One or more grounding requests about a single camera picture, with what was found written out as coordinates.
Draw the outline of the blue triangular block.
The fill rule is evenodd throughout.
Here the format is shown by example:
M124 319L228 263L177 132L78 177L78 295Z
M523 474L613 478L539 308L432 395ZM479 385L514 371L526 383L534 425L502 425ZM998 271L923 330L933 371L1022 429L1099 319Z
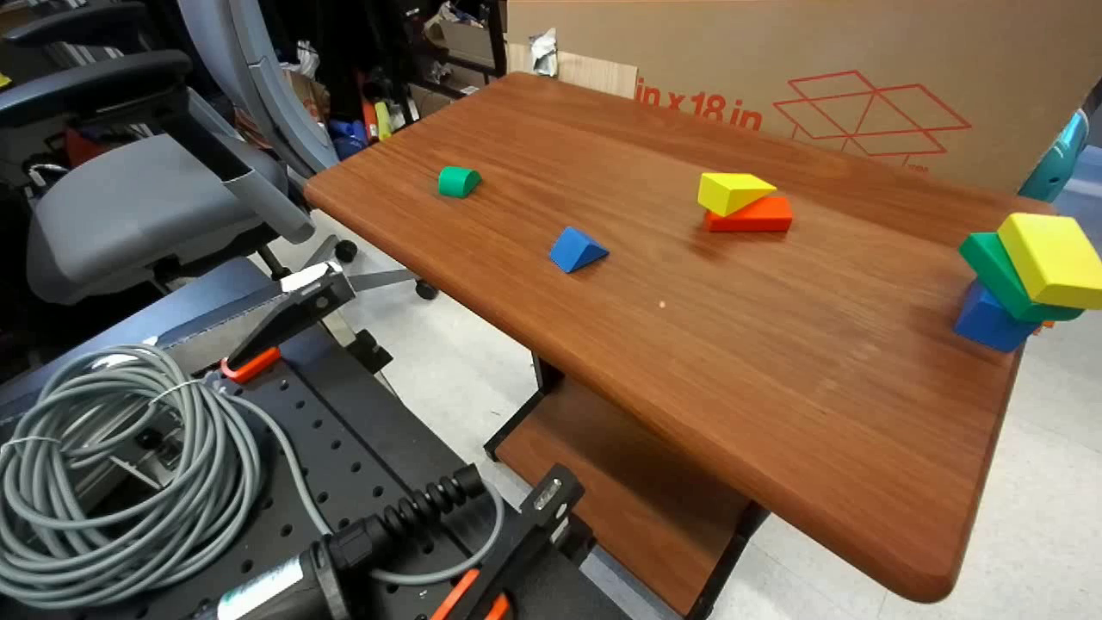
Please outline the blue triangular block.
M607 247L578 229L565 229L551 244L551 263L573 275L607 257Z

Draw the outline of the green rounded block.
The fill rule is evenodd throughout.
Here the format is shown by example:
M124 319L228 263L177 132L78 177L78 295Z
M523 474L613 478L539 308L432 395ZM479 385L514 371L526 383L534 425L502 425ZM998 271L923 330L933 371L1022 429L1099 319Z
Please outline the green rounded block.
M445 166L437 173L437 193L448 200L464 200L479 189L484 177L471 166Z

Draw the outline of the small yellow block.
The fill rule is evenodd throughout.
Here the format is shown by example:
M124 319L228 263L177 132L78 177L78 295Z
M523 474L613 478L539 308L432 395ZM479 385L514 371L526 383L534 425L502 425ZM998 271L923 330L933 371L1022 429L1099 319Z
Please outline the small yellow block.
M702 212L731 217L773 193L774 187L756 173L702 173L695 200Z

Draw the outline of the orange-red wedge block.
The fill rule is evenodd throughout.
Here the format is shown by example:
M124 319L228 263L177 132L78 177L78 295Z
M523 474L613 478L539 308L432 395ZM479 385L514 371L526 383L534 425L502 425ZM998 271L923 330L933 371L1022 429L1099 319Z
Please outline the orange-red wedge block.
M761 198L731 217L711 213L702 229L711 235L784 235L795 223L795 212L784 198Z

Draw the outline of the blue block under stack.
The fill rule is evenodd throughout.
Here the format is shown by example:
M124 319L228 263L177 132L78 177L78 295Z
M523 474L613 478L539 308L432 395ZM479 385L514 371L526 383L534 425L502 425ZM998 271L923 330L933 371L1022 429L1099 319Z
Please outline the blue block under stack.
M965 291L954 330L993 352L1021 352L1036 319L1015 319L982 283Z

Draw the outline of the green flat block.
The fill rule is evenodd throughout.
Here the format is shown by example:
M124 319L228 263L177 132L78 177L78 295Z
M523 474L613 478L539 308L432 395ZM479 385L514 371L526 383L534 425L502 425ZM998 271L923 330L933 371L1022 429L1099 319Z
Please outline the green flat block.
M978 283L1015 317L1015 319L1074 319L1071 308L1034 305L1009 253L997 232L978 232L962 240L962 257L972 266Z

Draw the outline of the large yellow square block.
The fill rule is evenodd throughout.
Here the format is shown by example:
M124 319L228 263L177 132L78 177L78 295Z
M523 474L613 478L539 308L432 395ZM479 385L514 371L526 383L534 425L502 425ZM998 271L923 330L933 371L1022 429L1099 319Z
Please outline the large yellow square block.
M1009 213L998 240L1034 305L1099 309L1102 254L1074 217Z

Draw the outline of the black orange clamp front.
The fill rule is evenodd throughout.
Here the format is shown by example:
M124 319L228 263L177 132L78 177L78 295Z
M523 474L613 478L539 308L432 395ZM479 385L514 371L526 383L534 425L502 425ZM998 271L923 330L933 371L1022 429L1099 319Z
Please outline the black orange clamp front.
M514 589L565 542L578 500L582 481L565 465L554 465L526 492L489 555L453 585L432 620L514 620Z

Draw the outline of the black orange clamp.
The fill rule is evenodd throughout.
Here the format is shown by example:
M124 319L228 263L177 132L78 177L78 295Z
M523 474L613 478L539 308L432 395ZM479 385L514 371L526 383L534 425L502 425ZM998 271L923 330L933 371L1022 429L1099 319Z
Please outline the black orange clamp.
M243 345L222 363L222 376L248 385L282 359L282 340L315 329L351 295L351 280L339 263L318 263L286 275L261 317L244 330Z
M578 500L582 481L565 465L554 465L526 492L489 555L453 585L432 620L514 620L514 589L565 542Z

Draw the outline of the black orange clamp rear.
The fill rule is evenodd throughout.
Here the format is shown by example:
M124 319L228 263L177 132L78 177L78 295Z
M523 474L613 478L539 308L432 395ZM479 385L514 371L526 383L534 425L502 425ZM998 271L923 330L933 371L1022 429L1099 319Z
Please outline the black orange clamp rear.
M315 329L351 295L351 280L339 263L318 263L286 275L261 317L244 330L243 345L222 363L222 376L248 385L282 359L282 340Z

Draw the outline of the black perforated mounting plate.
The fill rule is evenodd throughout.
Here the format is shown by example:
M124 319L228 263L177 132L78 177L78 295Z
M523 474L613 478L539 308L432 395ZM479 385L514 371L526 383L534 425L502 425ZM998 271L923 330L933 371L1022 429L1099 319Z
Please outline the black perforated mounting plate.
M244 385L289 434L308 488L333 531L359 518L382 514L462 468L376 376L339 349L323 330L308 330L286 345L286 363ZM315 525L301 505L286 457L267 439L272 474L248 531L200 574L139 595L131 603L78 610L77 620L193 620L228 589L272 571L301 555ZM621 610L562 551L546 551L507 578L510 620L617 620Z

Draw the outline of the black power plug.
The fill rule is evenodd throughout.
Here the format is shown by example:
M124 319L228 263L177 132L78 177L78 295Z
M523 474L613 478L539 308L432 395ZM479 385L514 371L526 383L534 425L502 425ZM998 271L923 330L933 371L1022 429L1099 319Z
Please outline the black power plug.
M394 558L408 542L429 535L442 518L479 500L485 492L484 474L471 465L442 474L411 497L347 525L339 535L315 542L303 558L333 578L368 574Z

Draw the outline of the grey office chair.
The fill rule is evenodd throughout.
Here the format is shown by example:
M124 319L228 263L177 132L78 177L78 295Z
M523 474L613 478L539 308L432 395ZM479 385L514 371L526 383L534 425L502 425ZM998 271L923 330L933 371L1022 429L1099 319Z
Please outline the grey office chair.
M278 162L253 150L200 94L186 52L139 52L58 70L0 94L8 127L144 125L149 139L73 166L27 217L27 287L77 308L124 292L161 266L202 266L269 239L308 240Z

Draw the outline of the large cardboard box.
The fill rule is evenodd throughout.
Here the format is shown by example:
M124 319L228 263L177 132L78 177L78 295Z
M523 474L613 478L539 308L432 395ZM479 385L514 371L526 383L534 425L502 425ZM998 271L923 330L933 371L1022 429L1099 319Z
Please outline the large cardboard box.
M507 29L640 104L993 193L1102 80L1102 0L507 0Z

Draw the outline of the teal object at right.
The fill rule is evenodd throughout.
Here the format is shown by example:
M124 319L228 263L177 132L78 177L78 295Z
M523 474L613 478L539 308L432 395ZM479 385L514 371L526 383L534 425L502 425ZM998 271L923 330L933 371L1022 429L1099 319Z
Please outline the teal object at right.
M1029 200L1053 200L1068 179L1074 177L1074 166L1089 146L1089 113L1074 109L1065 132L1052 143L1036 169L1021 187Z

